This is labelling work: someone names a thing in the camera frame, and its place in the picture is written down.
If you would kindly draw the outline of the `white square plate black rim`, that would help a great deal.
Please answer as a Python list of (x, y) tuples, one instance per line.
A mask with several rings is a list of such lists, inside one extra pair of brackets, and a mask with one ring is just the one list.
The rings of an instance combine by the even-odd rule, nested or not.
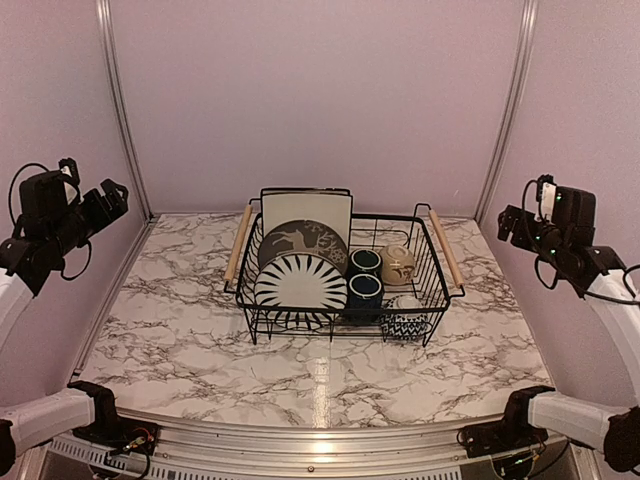
[(311, 220), (334, 230), (348, 244), (353, 198), (320, 191), (283, 191), (261, 197), (263, 232), (297, 220)]

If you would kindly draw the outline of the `grey reindeer round plate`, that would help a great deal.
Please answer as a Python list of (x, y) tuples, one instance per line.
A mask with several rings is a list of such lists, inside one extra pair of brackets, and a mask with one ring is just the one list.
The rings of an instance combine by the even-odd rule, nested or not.
[(348, 248), (331, 227), (314, 220), (285, 222), (263, 238), (258, 249), (258, 265), (262, 270), (282, 255), (307, 253), (331, 263), (341, 274), (348, 270)]

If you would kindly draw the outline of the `black white striped round plate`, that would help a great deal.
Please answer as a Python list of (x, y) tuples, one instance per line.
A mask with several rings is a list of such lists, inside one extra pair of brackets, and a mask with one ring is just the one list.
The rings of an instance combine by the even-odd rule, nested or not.
[(255, 304), (283, 329), (322, 329), (346, 307), (347, 282), (328, 261), (307, 253), (277, 257), (259, 273)]

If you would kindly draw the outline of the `floral square plate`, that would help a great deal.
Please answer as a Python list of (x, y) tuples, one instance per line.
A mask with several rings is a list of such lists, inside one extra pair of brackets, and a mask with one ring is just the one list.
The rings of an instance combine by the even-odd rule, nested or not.
[(278, 194), (326, 194), (351, 196), (351, 191), (347, 188), (320, 188), (320, 187), (265, 187), (260, 191), (260, 196)]

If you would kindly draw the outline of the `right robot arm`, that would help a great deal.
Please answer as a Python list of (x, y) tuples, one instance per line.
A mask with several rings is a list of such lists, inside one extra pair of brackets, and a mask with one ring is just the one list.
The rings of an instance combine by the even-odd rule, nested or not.
[[(594, 194), (533, 181), (536, 209), (507, 206), (498, 216), (498, 238), (535, 254), (589, 304), (616, 346), (634, 386), (639, 384), (639, 292), (610, 247), (596, 246)], [(579, 400), (548, 386), (510, 394), (495, 438), (515, 448), (536, 430), (552, 430), (603, 454), (620, 473), (639, 473), (639, 408), (614, 409)]]

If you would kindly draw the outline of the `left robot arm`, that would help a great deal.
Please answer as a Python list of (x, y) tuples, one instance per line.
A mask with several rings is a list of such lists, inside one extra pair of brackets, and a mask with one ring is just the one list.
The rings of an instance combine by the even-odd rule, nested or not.
[[(73, 159), (56, 170), (44, 169), (23, 181), (21, 212), (12, 216), (13, 231), (1, 243), (1, 317), (18, 320), (53, 272), (63, 273), (65, 257), (90, 248), (91, 238), (128, 211), (128, 189), (106, 179), (99, 188), (80, 190)], [(57, 393), (1, 410), (1, 472), (7, 474), (26, 451), (57, 435), (86, 429), (106, 445), (125, 438), (126, 423), (116, 412), (113, 392), (91, 382), (75, 381)]]

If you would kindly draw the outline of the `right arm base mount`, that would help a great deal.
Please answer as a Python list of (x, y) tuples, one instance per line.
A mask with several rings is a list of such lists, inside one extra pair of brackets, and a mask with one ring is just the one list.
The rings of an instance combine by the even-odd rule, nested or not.
[(545, 429), (514, 427), (505, 420), (468, 425), (456, 435), (468, 458), (491, 457), (498, 479), (528, 479), (546, 450), (548, 438)]

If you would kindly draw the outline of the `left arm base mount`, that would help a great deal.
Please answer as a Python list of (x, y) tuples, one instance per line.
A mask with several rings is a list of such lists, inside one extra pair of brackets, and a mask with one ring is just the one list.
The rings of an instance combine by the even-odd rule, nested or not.
[[(94, 425), (72, 430), (74, 437), (106, 448), (102, 459), (90, 466), (95, 479), (146, 479), (151, 471), (151, 457), (159, 433), (157, 423), (127, 417), (120, 417), (115, 429), (109, 432)], [(144, 463), (141, 469), (131, 471), (127, 460), (133, 454), (141, 455)]]

